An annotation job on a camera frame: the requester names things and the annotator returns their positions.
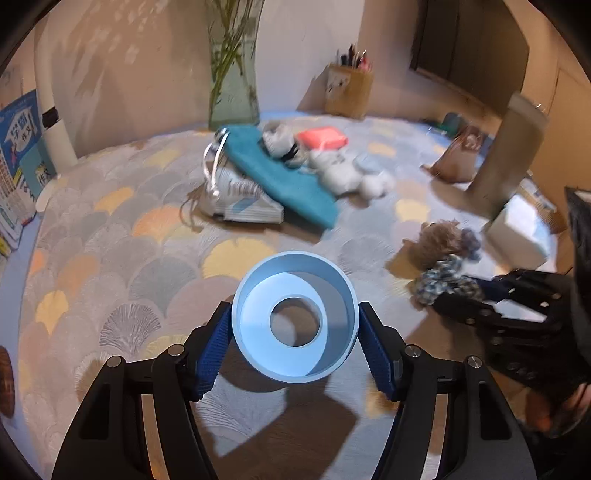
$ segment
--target wall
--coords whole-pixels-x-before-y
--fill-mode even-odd
[[[363,0],[266,0],[256,54],[261,110],[321,108],[324,68],[356,41],[362,11]],[[62,0],[42,28],[56,107],[79,156],[207,122],[204,0]],[[30,62],[23,74],[34,87],[32,40],[18,56],[13,63]]]
[[[522,93],[549,105],[556,84],[558,45],[549,20],[527,0],[505,0],[530,47]],[[375,81],[369,111],[375,115],[442,119],[449,111],[464,114],[494,133],[500,119],[453,89],[409,70],[418,2],[366,0],[359,46],[374,62]]]

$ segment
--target metal screw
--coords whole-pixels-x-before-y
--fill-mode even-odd
[[[480,360],[477,356],[469,356],[468,357],[468,365],[472,368],[480,368],[482,366],[482,360]]]
[[[109,368],[118,367],[120,364],[121,364],[121,357],[119,355],[112,356],[107,360],[107,367],[109,367]]]
[[[176,344],[176,345],[171,345],[168,347],[168,350],[166,350],[168,352],[168,354],[170,356],[179,356],[182,355],[184,352],[184,347],[182,345]]]
[[[404,353],[413,358],[416,358],[419,355],[421,355],[421,351],[422,350],[420,349],[420,347],[417,347],[416,345],[407,345],[404,349]]]

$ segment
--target black clamp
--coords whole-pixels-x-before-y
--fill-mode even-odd
[[[449,401],[437,478],[536,478],[518,423],[479,358],[433,358],[406,345],[369,303],[359,310],[359,340],[376,385],[400,402],[374,480],[421,478],[438,394]],[[151,479],[141,407],[141,395],[151,394],[170,479],[216,479],[190,402],[213,387],[232,339],[230,314],[231,305],[221,303],[184,345],[172,345],[155,359],[127,364],[111,357],[72,421],[52,478]]]

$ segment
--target brown fluffy toy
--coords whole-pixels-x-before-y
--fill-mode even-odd
[[[472,230],[459,229],[459,223],[456,220],[423,223],[417,242],[410,245],[411,262],[420,270],[429,270],[446,255],[478,260],[480,242]]]

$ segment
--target carpet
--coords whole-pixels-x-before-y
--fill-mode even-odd
[[[296,131],[341,129],[352,148],[395,176],[395,191],[370,205],[357,196],[339,199],[337,225],[324,232],[297,218],[281,226],[213,221],[186,202],[203,182],[202,154],[212,139],[196,131],[108,148],[59,180],[28,273],[18,358],[20,399],[45,478],[107,358],[152,358],[182,343],[232,298],[253,265],[276,252],[310,251],[335,262],[360,301],[432,355],[478,353],[468,328],[416,308],[408,290],[419,272],[403,239],[415,238],[422,222],[457,219],[477,231],[485,224],[443,202],[419,169],[449,140],[401,120],[302,116],[288,123]],[[466,270],[503,272],[486,252]],[[522,394],[518,385],[504,388]],[[154,476],[165,479],[150,397],[144,407]],[[437,468],[444,399],[437,411],[425,478]],[[359,344],[330,377],[286,386],[252,369],[232,342],[213,390],[194,405],[221,480],[370,478],[394,412],[376,391]]]

